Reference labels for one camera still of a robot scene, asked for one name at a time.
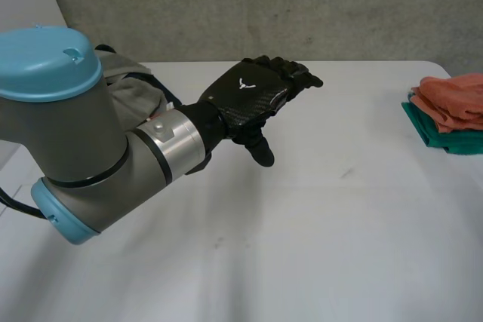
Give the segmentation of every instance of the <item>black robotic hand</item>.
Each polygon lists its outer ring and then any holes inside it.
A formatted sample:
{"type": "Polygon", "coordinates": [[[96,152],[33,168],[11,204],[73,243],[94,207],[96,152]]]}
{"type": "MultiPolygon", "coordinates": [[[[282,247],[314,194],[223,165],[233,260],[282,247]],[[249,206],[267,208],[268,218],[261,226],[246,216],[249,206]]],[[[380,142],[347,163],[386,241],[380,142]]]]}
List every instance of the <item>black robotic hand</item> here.
{"type": "Polygon", "coordinates": [[[200,101],[218,110],[226,126],[225,138],[245,146],[258,164],[270,167],[275,158],[262,135],[267,118],[305,88],[322,85],[302,64],[280,57],[245,58],[219,77],[200,101]]]}

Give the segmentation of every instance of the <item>small screw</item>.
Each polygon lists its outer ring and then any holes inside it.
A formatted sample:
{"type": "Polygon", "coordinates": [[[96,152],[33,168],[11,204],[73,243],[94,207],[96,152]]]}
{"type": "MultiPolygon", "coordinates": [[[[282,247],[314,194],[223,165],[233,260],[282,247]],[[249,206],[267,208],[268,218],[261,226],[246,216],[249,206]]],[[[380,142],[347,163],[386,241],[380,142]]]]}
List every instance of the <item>small screw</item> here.
{"type": "Polygon", "coordinates": [[[154,124],[154,131],[156,131],[156,132],[163,131],[164,128],[165,127],[163,126],[163,124],[161,122],[154,124]]]}

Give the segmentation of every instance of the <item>orange towel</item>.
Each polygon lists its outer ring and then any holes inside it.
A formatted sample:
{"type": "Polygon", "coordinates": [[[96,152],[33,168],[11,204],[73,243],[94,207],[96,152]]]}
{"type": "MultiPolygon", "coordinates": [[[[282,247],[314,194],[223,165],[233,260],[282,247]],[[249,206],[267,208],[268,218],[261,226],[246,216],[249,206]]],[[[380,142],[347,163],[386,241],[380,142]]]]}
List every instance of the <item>orange towel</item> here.
{"type": "Polygon", "coordinates": [[[426,77],[413,92],[411,102],[435,121],[440,133],[483,130],[483,74],[426,77]]]}

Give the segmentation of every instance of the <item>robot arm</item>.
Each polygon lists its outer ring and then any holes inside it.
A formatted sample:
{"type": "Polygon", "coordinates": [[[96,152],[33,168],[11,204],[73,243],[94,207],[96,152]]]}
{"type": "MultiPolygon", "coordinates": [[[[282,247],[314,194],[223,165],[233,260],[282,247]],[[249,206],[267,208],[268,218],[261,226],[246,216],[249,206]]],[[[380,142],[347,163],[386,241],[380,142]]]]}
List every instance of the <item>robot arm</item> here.
{"type": "Polygon", "coordinates": [[[81,33],[4,33],[0,59],[0,138],[28,148],[45,174],[32,187],[33,200],[74,244],[202,164],[223,139],[271,166],[273,154],[261,132],[267,118],[304,88],[322,86],[298,63],[246,59],[197,103],[124,133],[99,60],[81,33]]]}

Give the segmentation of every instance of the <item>cable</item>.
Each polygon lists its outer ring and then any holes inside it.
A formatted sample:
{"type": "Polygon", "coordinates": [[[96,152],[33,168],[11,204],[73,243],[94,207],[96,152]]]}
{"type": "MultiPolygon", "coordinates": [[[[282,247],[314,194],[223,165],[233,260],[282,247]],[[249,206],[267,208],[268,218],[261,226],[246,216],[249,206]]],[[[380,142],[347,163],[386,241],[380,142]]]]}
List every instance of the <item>cable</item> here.
{"type": "Polygon", "coordinates": [[[14,200],[10,197],[10,195],[4,192],[2,188],[0,188],[0,203],[4,204],[7,207],[11,207],[16,211],[20,211],[21,213],[29,214],[39,219],[46,219],[44,214],[42,214],[39,209],[35,209],[34,207],[30,207],[28,205],[20,203],[19,201],[14,200]]]}

